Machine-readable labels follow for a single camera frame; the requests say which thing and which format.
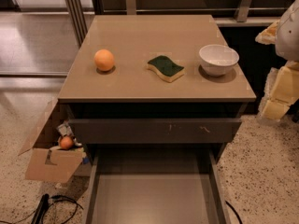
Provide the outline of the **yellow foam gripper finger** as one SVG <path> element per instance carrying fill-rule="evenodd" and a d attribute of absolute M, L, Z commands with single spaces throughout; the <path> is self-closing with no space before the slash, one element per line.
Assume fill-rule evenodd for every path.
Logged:
<path fill-rule="evenodd" d="M 278 24 L 279 20 L 274 21 L 267 28 L 258 33 L 258 35 L 255 37 L 255 41 L 264 45 L 275 44 Z"/>
<path fill-rule="evenodd" d="M 299 62 L 287 61 L 279 69 L 271 68 L 261 100 L 261 116 L 280 120 L 298 99 Z"/>

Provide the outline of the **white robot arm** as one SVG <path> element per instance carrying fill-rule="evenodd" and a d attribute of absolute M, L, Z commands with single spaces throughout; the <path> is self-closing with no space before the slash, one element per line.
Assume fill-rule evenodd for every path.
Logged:
<path fill-rule="evenodd" d="M 259 115 L 280 120 L 299 100 L 299 0 L 295 0 L 278 21 L 260 32 L 255 41 L 275 45 L 276 55 L 287 62 L 272 68 L 264 86 Z"/>

